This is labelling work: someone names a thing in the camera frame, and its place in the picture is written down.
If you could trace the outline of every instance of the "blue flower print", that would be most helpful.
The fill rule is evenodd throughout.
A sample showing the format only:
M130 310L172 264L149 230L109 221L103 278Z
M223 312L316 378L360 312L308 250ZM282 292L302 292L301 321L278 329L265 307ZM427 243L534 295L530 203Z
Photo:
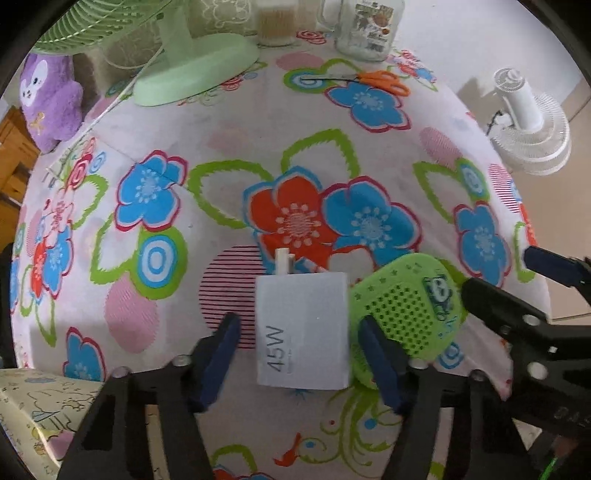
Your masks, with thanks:
M418 68L414 71L414 73L416 74L417 77L425 79L428 82L431 83L435 83L436 82L436 78L435 75L433 74L433 72L431 72L430 70L427 70L426 68Z
M22 246L25 244L25 227L24 223L21 223L18 227L17 234L14 237L14 247L12 248L13 256L20 255Z
M378 421L374 418L367 419L363 423L363 426L368 430L373 430L374 428L376 428L378 426Z
M178 262L174 241L166 235L149 237L139 248L138 276L149 288L168 285Z
M105 93L105 97L113 97L118 95L119 93L123 92L123 89L129 83L128 79L120 80L109 87L109 89Z
M292 90L296 92L305 92L305 93L322 93L331 85L334 85L334 82L329 80L302 80L301 77L303 75L318 75L319 71L317 69L295 69L287 72L283 77L283 83Z
M54 378L49 377L31 377L25 380L26 383L53 383L55 382Z
M293 388L287 393L290 397L297 398L298 400L306 400L307 395L312 395L312 390L306 390L305 388Z
M453 370L460 366L460 364L464 361L464 353L462 349L456 342L452 342L449 347L447 347L444 352L437 357L439 361L439 365L441 365L446 370Z
M41 243L41 241L43 240L43 235L45 232L45 221L46 221L47 215L41 217L41 220L39 220L39 225L37 225L37 231L35 233L35 244L39 244Z
M490 206L486 202L476 202L472 210L466 205L458 205L454 222L462 265L473 277L502 286L511 269L511 253L497 233L497 222Z
M349 82L346 87L331 87L324 94L331 102L351 108L353 120L370 132L411 128L410 118L401 109L402 102L391 93L358 82Z
M61 291L61 279L70 272L74 259L71 224L68 223L66 229L57 235L55 246L48 248L46 254L42 274L43 286L56 299Z
M150 232L169 228L180 210L180 199L171 187L182 185L186 176L184 159L154 150L119 183L116 227L126 232L141 222Z
M236 476L230 469L219 464L214 465L213 475L216 480L274 480L273 477L262 472L254 472L250 475Z
M416 216L404 205L391 203L384 187L369 177L329 187L323 193L322 214L340 235L335 250L364 246L379 267L415 251L421 241Z
M513 194L513 197L515 197L515 201L517 203L523 203L523 199L521 198L521 193L519 193L519 190L517 190L517 185L515 185L515 180L511 179L509 181L509 188L511 189L511 193Z
M93 174L100 170L107 159L107 155L105 152L100 152L97 156L92 158L90 162L90 166L88 167L88 173Z
M486 180L480 170L474 164L465 158L456 160L456 168L460 173L462 184L474 201L488 200L488 188Z
M62 366L64 377L82 380L105 380L105 360L98 343L82 337L78 329L70 327L66 333L67 361Z
M17 308L18 303L18 267L21 264L21 259L16 257L12 260L12 265L10 267L10 313L14 313L14 310Z

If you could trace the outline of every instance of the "white fan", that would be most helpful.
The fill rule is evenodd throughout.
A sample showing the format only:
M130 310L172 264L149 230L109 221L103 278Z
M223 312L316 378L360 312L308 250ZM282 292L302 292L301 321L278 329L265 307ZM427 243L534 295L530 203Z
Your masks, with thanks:
M489 137L503 162L513 170L541 176L564 167L571 138L560 104L545 93L535 95L515 69L498 70L495 87L508 112L496 121Z

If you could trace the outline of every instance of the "jar label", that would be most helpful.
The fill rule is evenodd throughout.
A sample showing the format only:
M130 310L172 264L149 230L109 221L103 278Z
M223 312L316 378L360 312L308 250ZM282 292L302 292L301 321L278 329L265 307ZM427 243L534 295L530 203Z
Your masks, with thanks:
M382 53L391 38L394 9L386 5L361 0L355 5L355 19L349 35L349 45Z

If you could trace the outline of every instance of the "table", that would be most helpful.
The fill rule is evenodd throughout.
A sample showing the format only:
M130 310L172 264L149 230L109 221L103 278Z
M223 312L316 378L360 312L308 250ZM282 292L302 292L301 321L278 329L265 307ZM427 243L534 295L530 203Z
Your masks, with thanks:
M410 96L300 79L378 68L400 75ZM49 187L44 169L60 157L62 180ZM281 246L299 272L306 258L351 283L420 251L457 283L482 277L548 312L545 279L521 260L534 243L511 176L427 66L401 48L382 65L357 62L326 34L300 32L177 104L125 99L89 135L40 158L15 240L17 357L103 381L120 365L158 368L190 351L233 310L239 349L200 417L217 478L376 478L400 427L376 390L256 384L255 277L272 272ZM436 366L481 368L509 393L506 345L471 316ZM436 477L444 453L441 444Z

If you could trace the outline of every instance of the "wooden cabinet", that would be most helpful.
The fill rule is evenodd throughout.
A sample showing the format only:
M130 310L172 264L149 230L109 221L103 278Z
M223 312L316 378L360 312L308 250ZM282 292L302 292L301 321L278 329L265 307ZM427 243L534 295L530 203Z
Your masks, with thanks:
M18 206L22 203L30 171L39 150L29 136L19 109L11 107L0 122L0 251L14 240Z

